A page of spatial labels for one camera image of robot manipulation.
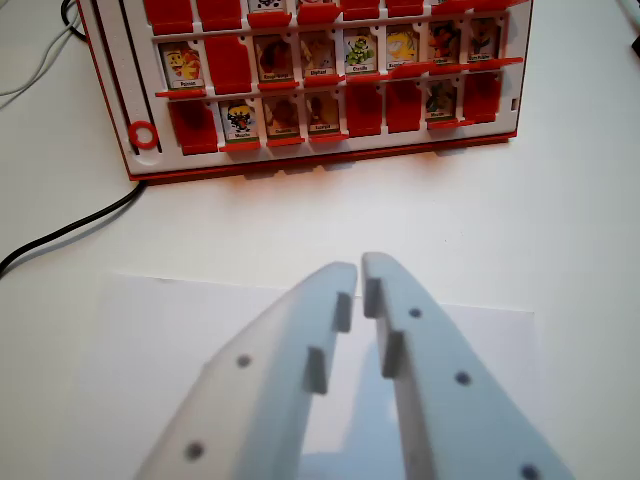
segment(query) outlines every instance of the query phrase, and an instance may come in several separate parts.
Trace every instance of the cartoon character picture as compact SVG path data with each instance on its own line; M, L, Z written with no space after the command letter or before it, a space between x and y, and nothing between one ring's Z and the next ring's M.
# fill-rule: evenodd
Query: cartoon character picture
M338 101L329 92L308 94L306 104L309 135L340 131Z
M498 56L500 27L495 18L474 18L471 20L471 41L469 61L491 60Z
M263 102L268 137L299 135L298 108L288 97L265 97Z
M453 20L429 24L429 60L437 64L458 63L460 30Z
M451 80L427 84L427 120L450 120L456 116L456 87Z
M291 45L280 35L255 37L261 82L282 82L293 78Z
M228 142L246 142L258 138L255 111L245 100L223 102L220 109Z
M305 77L335 73L333 40L325 32L301 33L300 52Z
M200 55L188 42L160 44L160 56L170 89L202 87Z
M376 41L368 29L345 30L344 52L347 73L366 73L377 70Z
M267 12L286 9L285 0L249 0L249 11L254 12Z
M387 70L418 59L418 34L411 25L387 27Z

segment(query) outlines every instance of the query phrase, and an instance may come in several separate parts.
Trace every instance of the character name label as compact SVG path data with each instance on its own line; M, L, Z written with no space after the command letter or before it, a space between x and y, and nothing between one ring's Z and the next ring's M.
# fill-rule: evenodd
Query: character name label
M197 78L195 80L176 80L173 82L173 88L189 88L189 87L201 87L204 85L204 80Z

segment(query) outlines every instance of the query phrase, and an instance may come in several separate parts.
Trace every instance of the red base strip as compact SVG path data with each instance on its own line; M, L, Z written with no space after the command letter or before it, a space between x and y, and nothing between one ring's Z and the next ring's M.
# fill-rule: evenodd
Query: red base strip
M342 142L349 138L346 133L327 133L326 135L309 135L311 143L334 143Z
M259 150L260 142L238 142L227 143L225 146L220 147L221 152L246 152L247 150Z
M274 138L271 140L267 140L267 147L283 147L285 145L297 145L299 143L304 143L304 138L302 137Z
M204 88L193 90L167 90L166 92L156 92L156 97L166 97L171 100L183 100L185 98L202 98L207 96Z

